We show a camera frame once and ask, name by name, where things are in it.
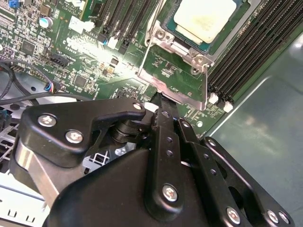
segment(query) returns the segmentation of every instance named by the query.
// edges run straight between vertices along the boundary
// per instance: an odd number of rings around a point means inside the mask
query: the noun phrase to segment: white label
[[[55,11],[54,11],[54,13],[53,13],[53,17],[56,18],[56,19],[58,19],[59,13],[60,13],[60,10],[55,9]]]
[[[83,21],[80,21],[78,18],[72,16],[70,24],[68,25],[68,28],[82,34],[82,32],[83,32]]]

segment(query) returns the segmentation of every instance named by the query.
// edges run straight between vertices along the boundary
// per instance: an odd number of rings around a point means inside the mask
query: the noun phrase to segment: ram slot
[[[101,13],[100,20],[102,21],[103,25],[105,26],[108,21],[110,21],[112,14],[110,14],[110,8],[114,4],[114,9],[116,9],[119,0],[107,0],[105,7]]]
[[[108,38],[112,30],[118,25],[118,19],[120,17],[123,6],[125,5],[126,0],[120,0],[115,11],[113,13],[112,18],[110,19],[108,26],[104,26],[102,29],[102,34]]]
[[[270,12],[281,4],[283,0],[268,2],[265,4],[264,8],[261,10],[260,14],[258,15],[257,22],[251,24],[247,30],[244,32],[242,36],[235,42],[233,47],[225,54],[220,62],[217,63],[214,69],[211,70],[209,75],[209,84],[213,85],[221,76],[221,74],[225,71],[226,67],[229,66],[237,56],[239,52],[244,49],[244,46],[250,41],[252,36],[258,31],[256,26],[265,21]]]
[[[142,19],[144,18],[148,8],[150,7],[151,3],[153,0],[144,0],[141,7],[140,7],[140,11],[139,13],[136,15],[135,19],[134,19],[134,23],[131,27],[131,29],[129,29],[128,31],[126,31],[125,33],[125,39],[123,40],[122,45],[119,48],[119,53],[121,54],[125,54],[130,42],[132,41],[132,39],[134,38],[134,36],[136,35],[139,26],[142,22]]]
[[[125,33],[128,31],[129,26],[131,25],[131,16],[133,15],[134,10],[135,10],[134,0],[131,0],[130,6],[127,9],[127,12],[125,14],[125,17],[124,17],[122,23],[120,23],[116,29],[117,32],[120,31],[118,38],[125,36]]]
[[[258,53],[256,48],[262,44],[266,36],[273,31],[277,22],[291,5],[291,1],[284,2],[279,8],[276,8],[275,11],[270,14],[269,19],[258,27],[258,31],[255,33],[254,38],[251,39],[250,42],[245,46],[245,51],[240,52],[236,56],[237,60],[225,70],[224,76],[222,75],[221,78],[215,83],[215,86],[220,92],[223,92],[223,87],[230,87],[233,85],[235,80],[237,80],[237,77],[233,76],[235,72],[242,67],[243,63],[249,59],[251,54]]]
[[[303,22],[303,18],[300,14],[302,14],[303,10],[300,10],[301,12],[297,13],[295,17],[292,17],[289,19],[289,23],[283,27],[283,30],[286,28],[285,31],[283,31],[281,34],[277,35],[275,37],[275,40],[271,41],[270,44],[264,44],[264,48],[269,46],[266,53],[264,53],[261,56],[258,56],[256,60],[253,60],[253,62],[258,62],[257,64],[250,64],[249,68],[246,69],[241,75],[243,78],[239,81],[237,81],[232,87],[230,87],[227,90],[227,93],[230,97],[234,96],[245,83],[248,82],[248,80],[254,75],[254,73],[259,69],[260,65],[264,64],[266,60],[278,49],[280,44],[287,39],[287,37],[297,28],[298,25],[300,25]]]

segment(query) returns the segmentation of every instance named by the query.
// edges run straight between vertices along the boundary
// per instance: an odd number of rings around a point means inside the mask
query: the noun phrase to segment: gray metal panel
[[[303,34],[208,135],[303,226]]]

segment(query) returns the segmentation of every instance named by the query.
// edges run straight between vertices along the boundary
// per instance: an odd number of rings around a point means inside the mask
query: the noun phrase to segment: cable
[[[16,75],[13,73],[13,83],[16,86],[16,88],[24,95],[24,96],[29,96],[31,93],[27,91],[22,84],[19,82],[17,79]],[[31,99],[29,100],[32,105],[39,105],[38,101],[36,99]]]
[[[42,93],[36,93],[32,94],[29,96],[23,96],[23,97],[18,97],[18,98],[10,98],[10,99],[5,99],[5,100],[0,100],[0,106],[1,105],[9,105],[12,103],[18,103],[18,102],[23,102],[31,99],[36,99],[36,98],[43,98],[43,97],[53,97],[53,96],[62,96],[62,97],[68,97],[68,98],[75,98],[81,101],[91,101],[90,98],[80,96],[80,95],[74,95],[74,94],[69,94],[69,93],[64,93],[64,92],[59,92],[56,94],[51,94],[48,92],[42,92]]]
[[[4,91],[0,95],[0,100],[1,100],[9,92],[11,85],[13,83],[13,76],[15,75],[15,73],[6,64],[0,62],[0,66],[9,74],[9,82],[7,83]]]
[[[34,69],[36,72],[38,72],[50,84],[53,83],[53,81],[47,75],[45,75],[40,69],[38,69],[33,64],[29,64],[26,61],[22,61],[22,60],[18,60],[18,59],[3,59],[3,60],[0,60],[0,62],[14,63],[14,64],[16,64],[16,63],[24,64],[24,65],[28,66],[29,68]]]

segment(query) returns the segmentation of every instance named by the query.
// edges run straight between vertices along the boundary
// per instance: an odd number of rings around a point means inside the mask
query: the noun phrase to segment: blue connector
[[[18,8],[21,6],[19,0],[9,0],[9,7],[11,8]]]

